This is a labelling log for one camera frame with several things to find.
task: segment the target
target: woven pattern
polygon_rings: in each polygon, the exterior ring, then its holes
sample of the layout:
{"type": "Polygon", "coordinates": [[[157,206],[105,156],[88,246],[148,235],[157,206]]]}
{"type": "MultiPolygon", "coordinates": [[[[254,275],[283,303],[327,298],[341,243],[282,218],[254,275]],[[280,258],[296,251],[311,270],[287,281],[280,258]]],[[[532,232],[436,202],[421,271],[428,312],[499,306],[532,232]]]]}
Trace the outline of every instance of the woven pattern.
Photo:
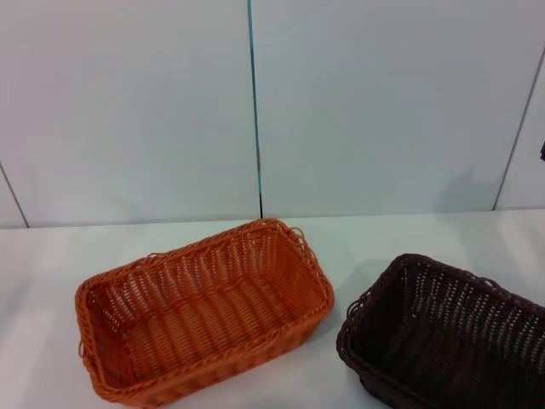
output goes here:
{"type": "Polygon", "coordinates": [[[297,347],[333,302],[302,232],[261,219],[85,281],[80,355],[102,398],[157,407],[297,347]]]}
{"type": "Polygon", "coordinates": [[[337,351],[391,407],[545,404],[545,310],[425,256],[398,257],[350,306],[337,351]]]}

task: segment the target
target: basket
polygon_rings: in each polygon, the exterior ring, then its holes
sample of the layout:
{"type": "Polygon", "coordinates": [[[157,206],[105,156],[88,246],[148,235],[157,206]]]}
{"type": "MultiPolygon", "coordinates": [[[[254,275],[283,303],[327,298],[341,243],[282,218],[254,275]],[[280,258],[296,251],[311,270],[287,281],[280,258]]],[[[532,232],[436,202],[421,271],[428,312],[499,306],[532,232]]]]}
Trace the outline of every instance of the basket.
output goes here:
{"type": "Polygon", "coordinates": [[[299,346],[333,302],[301,230],[261,219],[81,284],[80,356],[103,399],[157,407],[299,346]]]}
{"type": "Polygon", "coordinates": [[[348,309],[336,347],[398,409],[545,404],[545,310],[425,256],[392,262],[348,309]]]}

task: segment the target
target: basket bottom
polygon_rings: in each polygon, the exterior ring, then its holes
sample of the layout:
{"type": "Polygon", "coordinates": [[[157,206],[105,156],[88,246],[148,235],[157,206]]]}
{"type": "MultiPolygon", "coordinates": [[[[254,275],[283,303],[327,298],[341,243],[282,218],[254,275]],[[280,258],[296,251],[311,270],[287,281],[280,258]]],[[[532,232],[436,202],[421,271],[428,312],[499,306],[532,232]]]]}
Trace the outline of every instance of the basket bottom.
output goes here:
{"type": "Polygon", "coordinates": [[[250,342],[295,319],[262,277],[169,308],[123,334],[135,381],[160,377],[250,342]]]}
{"type": "Polygon", "coordinates": [[[377,369],[441,408],[542,408],[545,382],[502,357],[410,319],[377,369]]]}

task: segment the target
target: rectangular basket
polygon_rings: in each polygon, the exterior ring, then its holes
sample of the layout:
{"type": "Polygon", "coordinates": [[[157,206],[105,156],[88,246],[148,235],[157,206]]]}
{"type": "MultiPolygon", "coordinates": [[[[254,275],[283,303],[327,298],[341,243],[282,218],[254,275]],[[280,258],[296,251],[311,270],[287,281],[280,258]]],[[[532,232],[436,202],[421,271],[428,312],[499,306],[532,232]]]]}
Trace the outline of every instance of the rectangular basket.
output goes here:
{"type": "Polygon", "coordinates": [[[333,302],[301,230],[261,219],[81,284],[80,356],[103,399],[157,407],[299,346],[333,302]]]}
{"type": "Polygon", "coordinates": [[[398,409],[545,407],[545,310],[474,276],[403,255],[355,301],[337,351],[398,409]]]}

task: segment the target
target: orange basket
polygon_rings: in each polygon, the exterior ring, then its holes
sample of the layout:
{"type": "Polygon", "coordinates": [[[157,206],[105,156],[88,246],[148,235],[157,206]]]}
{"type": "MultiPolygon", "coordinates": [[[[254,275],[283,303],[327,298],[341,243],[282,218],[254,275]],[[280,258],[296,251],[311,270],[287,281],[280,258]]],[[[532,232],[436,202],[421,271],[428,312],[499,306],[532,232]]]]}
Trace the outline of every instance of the orange basket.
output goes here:
{"type": "Polygon", "coordinates": [[[157,407],[296,348],[333,302],[302,231],[261,219],[85,281],[79,353],[100,397],[157,407]]]}

